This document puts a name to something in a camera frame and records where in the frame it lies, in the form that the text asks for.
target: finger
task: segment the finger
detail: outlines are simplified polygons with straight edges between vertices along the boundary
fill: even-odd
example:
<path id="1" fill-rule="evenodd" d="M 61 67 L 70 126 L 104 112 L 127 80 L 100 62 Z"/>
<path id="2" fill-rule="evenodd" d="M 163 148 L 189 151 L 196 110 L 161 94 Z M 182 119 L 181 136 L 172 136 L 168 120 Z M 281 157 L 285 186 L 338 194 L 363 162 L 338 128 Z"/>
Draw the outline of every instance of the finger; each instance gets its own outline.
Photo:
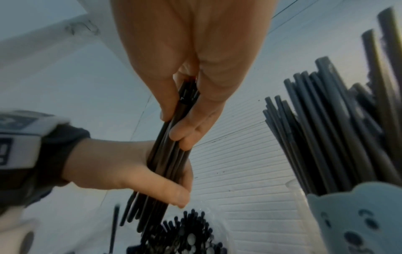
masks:
<path id="1" fill-rule="evenodd" d="M 212 128 L 212 126 L 216 123 L 219 116 L 223 111 L 223 106 L 218 108 L 212 115 L 210 115 L 203 123 L 198 126 L 194 132 L 189 134 L 188 136 L 184 137 L 180 140 L 180 148 L 184 151 L 188 151 L 193 146 L 201 140 L 201 138 Z"/>
<path id="2" fill-rule="evenodd" d="M 223 105 L 224 102 L 209 100 L 201 94 L 186 117 L 172 128 L 169 137 L 174 141 L 178 141 L 190 135 L 198 126 L 200 126 L 201 123 Z"/>
<path id="3" fill-rule="evenodd" d="M 132 172 L 125 180 L 127 188 L 179 207 L 184 207 L 190 201 L 190 192 L 186 188 L 148 168 L 142 167 Z"/>
<path id="4" fill-rule="evenodd" d="M 170 121 L 175 113 L 179 101 L 179 93 L 172 77 L 157 80 L 139 74 L 147 87 L 151 90 L 162 110 L 161 120 Z"/>
<path id="5" fill-rule="evenodd" d="M 181 185 L 189 192 L 191 192 L 191 189 L 193 188 L 193 178 L 194 178 L 193 168 L 191 166 L 190 160 L 187 160 L 180 181 Z"/>

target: corrugated panel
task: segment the corrugated panel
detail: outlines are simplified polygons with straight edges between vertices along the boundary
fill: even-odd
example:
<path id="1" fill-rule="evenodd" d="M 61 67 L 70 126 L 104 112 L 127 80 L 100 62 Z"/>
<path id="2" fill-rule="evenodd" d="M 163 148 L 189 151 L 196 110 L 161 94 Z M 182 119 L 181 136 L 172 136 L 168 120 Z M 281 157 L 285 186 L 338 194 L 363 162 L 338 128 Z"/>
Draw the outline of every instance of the corrugated panel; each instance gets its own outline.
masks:
<path id="1" fill-rule="evenodd" d="M 402 15 L 397 0 L 318 0 L 289 19 L 269 34 L 242 87 L 194 147 L 192 196 L 225 212 L 239 254 L 310 253 L 285 187 L 293 172 L 264 122 L 264 97 L 289 99 L 283 80 L 315 70 L 314 60 L 324 55 L 347 84 L 364 83 L 367 68 L 359 36 L 376 27 L 376 14 L 392 4 Z M 133 140 L 154 139 L 160 130 L 156 102 L 146 110 Z"/>

